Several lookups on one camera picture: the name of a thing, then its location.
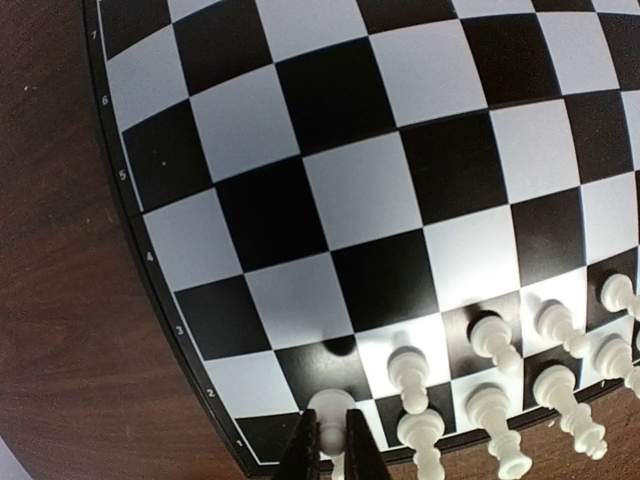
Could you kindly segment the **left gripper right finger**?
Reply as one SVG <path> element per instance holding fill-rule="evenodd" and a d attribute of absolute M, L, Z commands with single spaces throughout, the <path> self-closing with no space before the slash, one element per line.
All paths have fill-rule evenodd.
<path fill-rule="evenodd" d="M 350 409 L 346 413 L 344 472 L 346 480 L 390 479 L 367 420 L 359 409 Z"/>

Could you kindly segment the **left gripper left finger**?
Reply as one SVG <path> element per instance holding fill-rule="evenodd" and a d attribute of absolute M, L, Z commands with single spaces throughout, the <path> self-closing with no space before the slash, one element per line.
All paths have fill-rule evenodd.
<path fill-rule="evenodd" d="M 314 409 L 300 416 L 273 480 L 318 480 L 320 478 L 319 422 Z"/>

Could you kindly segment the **white pawn piece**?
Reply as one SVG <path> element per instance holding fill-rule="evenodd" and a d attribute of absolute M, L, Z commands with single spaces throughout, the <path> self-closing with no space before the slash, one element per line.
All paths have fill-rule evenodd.
<path fill-rule="evenodd" d="M 626 311 L 639 320 L 639 295 L 634 293 L 632 281 L 626 275 L 609 276 L 601 288 L 600 301 L 609 312 Z"/>
<path fill-rule="evenodd" d="M 471 329 L 469 342 L 474 353 L 489 358 L 503 374 L 517 370 L 522 356 L 512 344 L 512 329 L 499 315 L 487 315 Z"/>

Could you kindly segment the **white chess bishop piece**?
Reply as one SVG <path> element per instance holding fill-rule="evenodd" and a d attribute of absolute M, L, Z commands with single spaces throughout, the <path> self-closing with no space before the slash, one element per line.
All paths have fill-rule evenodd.
<path fill-rule="evenodd" d="M 560 414 L 560 428 L 573 437 L 576 452 L 600 460 L 608 450 L 604 440 L 606 428 L 593 420 L 587 403 L 577 401 L 573 391 L 575 383 L 569 368 L 560 364 L 550 366 L 534 382 L 534 399 L 540 406 Z"/>

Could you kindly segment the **white chess king piece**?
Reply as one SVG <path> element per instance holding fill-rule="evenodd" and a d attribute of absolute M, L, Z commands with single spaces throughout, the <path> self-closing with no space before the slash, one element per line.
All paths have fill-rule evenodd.
<path fill-rule="evenodd" d="M 611 336 L 601 345 L 594 367 L 606 380 L 621 379 L 639 397 L 639 367 L 633 365 L 631 355 L 630 344 L 619 336 Z"/>

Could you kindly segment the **black white chessboard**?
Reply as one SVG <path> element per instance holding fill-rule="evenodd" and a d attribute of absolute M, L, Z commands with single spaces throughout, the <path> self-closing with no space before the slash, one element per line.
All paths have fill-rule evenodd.
<path fill-rule="evenodd" d="M 387 462 L 412 456 L 387 362 L 420 349 L 442 451 L 486 440 L 465 412 L 548 418 L 533 385 L 569 368 L 581 402 L 621 385 L 539 336 L 556 300 L 639 357 L 635 1 L 86 1 L 115 199 L 175 356 L 249 477 L 300 413 L 348 392 Z M 520 367 L 474 353 L 499 315 Z"/>

